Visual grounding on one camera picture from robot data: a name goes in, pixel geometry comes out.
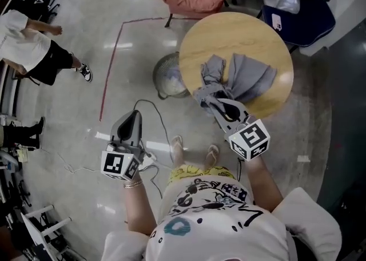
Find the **white t-shirt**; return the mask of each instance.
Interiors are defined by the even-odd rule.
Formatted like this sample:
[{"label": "white t-shirt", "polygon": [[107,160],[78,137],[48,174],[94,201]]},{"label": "white t-shirt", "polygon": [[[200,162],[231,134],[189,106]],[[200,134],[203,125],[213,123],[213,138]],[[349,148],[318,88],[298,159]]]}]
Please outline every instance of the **white t-shirt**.
[{"label": "white t-shirt", "polygon": [[10,10],[0,17],[0,58],[22,65],[27,72],[38,65],[51,46],[41,32],[25,29],[28,17]]},{"label": "white t-shirt", "polygon": [[111,232],[102,261],[289,260],[289,226],[317,260],[335,260],[341,246],[335,220],[301,188],[269,213],[253,205],[248,191],[236,180],[186,178],[168,186],[163,215],[150,237]]}]

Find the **graphic print shirt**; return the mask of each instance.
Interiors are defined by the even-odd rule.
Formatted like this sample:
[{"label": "graphic print shirt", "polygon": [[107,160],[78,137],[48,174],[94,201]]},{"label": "graphic print shirt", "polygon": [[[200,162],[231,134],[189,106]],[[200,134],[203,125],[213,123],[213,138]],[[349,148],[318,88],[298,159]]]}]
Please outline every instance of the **graphic print shirt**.
[{"label": "graphic print shirt", "polygon": [[[201,176],[173,183],[164,193],[161,216],[150,236],[110,233],[102,261],[289,260],[284,222],[253,205],[248,191],[228,177]],[[328,226],[328,230],[319,227],[325,234],[329,226],[334,228],[334,223],[321,221]],[[335,260],[337,240],[335,246],[332,240],[321,240],[328,258],[320,260]]]}]

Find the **concrete floor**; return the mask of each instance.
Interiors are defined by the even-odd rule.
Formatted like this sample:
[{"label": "concrete floor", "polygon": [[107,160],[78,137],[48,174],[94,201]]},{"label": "concrete floor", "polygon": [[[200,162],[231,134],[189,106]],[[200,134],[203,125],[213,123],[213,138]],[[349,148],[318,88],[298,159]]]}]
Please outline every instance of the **concrete floor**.
[{"label": "concrete floor", "polygon": [[[223,133],[191,97],[158,99],[152,81],[152,70],[164,55],[179,50],[180,43],[195,21],[173,20],[170,29],[165,21],[142,21],[124,25],[117,43],[102,120],[100,110],[105,79],[122,22],[133,19],[167,17],[168,7],[161,0],[59,0],[61,7],[54,23],[63,34],[54,38],[62,47],[89,63],[94,74],[91,84],[72,70],[63,70],[53,86],[36,86],[21,82],[18,118],[30,125],[46,117],[42,150],[29,153],[23,175],[31,192],[33,208],[54,204],[58,220],[70,216],[73,221],[62,229],[71,246],[88,260],[100,260],[105,236],[112,230],[126,229],[121,183],[99,172],[68,172],[74,169],[100,168],[105,135],[113,123],[131,111],[138,99],[156,103],[168,130],[169,138],[180,134],[191,163],[203,161],[211,143],[221,148],[220,163],[236,174],[237,159],[224,142]],[[250,7],[234,10],[256,15],[258,0],[238,1]],[[281,191],[286,194],[302,186],[317,198],[329,147],[331,110],[323,87],[321,65],[293,53],[295,80],[284,107],[264,119],[271,139],[264,154]],[[169,154],[159,150],[167,145],[164,130],[153,107],[138,105],[143,116],[143,142],[159,162],[171,166]],[[299,156],[308,156],[302,162]],[[142,174],[148,196],[157,213],[160,196],[149,181],[156,173]],[[242,171],[243,184],[247,183]],[[169,170],[160,168],[156,178],[164,190]]]}]

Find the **person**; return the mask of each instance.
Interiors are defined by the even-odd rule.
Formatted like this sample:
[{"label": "person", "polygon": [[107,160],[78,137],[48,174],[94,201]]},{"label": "person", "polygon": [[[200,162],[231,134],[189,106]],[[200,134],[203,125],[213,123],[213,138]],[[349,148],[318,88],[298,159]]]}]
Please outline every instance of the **person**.
[{"label": "person", "polygon": [[15,143],[27,147],[40,148],[39,136],[45,126],[45,118],[31,127],[27,126],[0,126],[0,147],[14,147]]},{"label": "person", "polygon": [[229,170],[216,166],[216,146],[206,170],[184,164],[180,136],[172,147],[175,169],[158,222],[137,175],[124,185],[128,231],[108,234],[102,261],[336,260],[336,221],[301,188],[283,198],[261,157],[245,163],[253,201]]},{"label": "person", "polygon": [[61,26],[29,19],[16,10],[0,16],[0,58],[25,77],[48,85],[54,84],[61,69],[75,68],[87,82],[93,79],[87,64],[40,31],[62,34]]}]

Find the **desk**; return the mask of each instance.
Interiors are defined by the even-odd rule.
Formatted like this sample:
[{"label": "desk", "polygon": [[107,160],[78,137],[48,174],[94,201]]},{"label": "desk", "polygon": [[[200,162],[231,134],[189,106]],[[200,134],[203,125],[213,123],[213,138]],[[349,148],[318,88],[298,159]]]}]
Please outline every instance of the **desk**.
[{"label": "desk", "polygon": [[[198,21],[186,34],[180,47],[179,67],[192,94],[202,86],[200,65],[213,55],[230,64],[233,53],[244,54],[277,69],[272,87],[246,103],[250,114],[266,117],[281,108],[293,82],[289,51],[280,36],[263,21],[241,13],[218,13]],[[224,82],[229,67],[224,70]]]}]

